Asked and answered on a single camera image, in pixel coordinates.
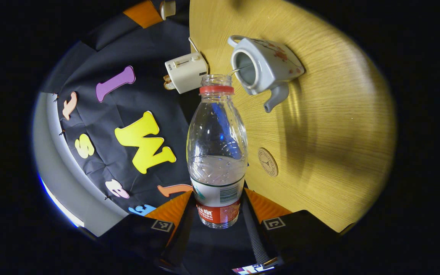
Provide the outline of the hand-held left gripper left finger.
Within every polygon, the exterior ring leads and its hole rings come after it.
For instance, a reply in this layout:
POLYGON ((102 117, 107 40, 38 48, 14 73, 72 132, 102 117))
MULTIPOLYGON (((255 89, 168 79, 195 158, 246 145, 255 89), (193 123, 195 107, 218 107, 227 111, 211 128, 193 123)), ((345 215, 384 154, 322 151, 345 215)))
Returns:
POLYGON ((195 214, 196 199, 188 191, 147 216, 129 214, 98 237, 98 243, 168 272, 183 272, 182 259, 195 214))

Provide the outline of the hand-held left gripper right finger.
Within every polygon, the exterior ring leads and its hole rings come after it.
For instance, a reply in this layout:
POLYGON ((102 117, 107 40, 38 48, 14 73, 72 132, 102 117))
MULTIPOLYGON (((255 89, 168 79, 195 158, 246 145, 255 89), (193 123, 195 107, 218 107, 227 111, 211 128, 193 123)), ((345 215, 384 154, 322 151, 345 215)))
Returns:
POLYGON ((283 267, 318 256, 341 237, 307 210, 289 211, 245 188, 241 211, 257 264, 283 267))

